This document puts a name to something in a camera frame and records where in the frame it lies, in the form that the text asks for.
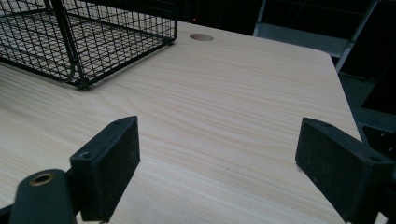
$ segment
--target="wooden table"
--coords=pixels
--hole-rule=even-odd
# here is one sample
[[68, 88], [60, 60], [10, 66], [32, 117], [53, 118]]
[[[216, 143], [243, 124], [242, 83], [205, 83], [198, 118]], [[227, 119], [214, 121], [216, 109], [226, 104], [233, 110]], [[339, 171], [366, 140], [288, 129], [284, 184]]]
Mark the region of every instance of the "wooden table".
[[137, 115], [142, 161], [111, 223], [342, 223], [295, 164], [301, 120], [359, 138], [329, 55], [182, 22], [175, 45], [89, 91], [2, 66], [0, 115], [0, 207]]

